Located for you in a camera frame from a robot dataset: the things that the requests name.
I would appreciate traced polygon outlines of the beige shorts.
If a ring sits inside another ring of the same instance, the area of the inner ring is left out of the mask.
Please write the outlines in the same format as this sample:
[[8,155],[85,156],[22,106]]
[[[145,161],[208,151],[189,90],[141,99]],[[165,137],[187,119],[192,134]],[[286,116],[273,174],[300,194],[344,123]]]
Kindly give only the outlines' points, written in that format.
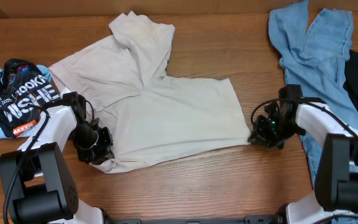
[[129,172],[247,144],[250,131],[229,79],[167,75],[173,25],[130,12],[109,28],[110,36],[50,67],[58,89],[84,96],[111,132],[114,157],[99,170]]

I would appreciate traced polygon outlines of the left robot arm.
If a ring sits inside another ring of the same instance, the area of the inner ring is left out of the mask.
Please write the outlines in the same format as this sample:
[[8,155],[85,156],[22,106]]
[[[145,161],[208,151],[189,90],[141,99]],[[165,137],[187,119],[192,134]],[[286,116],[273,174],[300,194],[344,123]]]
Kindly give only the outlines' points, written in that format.
[[81,162],[100,165],[114,158],[109,129],[98,118],[86,120],[88,105],[77,92],[44,104],[35,132],[0,156],[5,223],[112,223],[102,208],[80,200],[62,153],[72,139]]

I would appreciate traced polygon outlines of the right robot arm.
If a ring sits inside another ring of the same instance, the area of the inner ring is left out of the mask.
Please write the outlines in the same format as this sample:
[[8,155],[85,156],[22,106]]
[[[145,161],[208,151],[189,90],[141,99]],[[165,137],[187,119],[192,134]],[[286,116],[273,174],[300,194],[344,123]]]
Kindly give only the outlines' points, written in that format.
[[358,130],[337,117],[326,102],[303,96],[299,85],[286,85],[278,98],[260,104],[265,115],[251,116],[248,142],[282,149],[294,134],[309,134],[321,147],[312,193],[283,205],[265,223],[329,223],[358,220]]

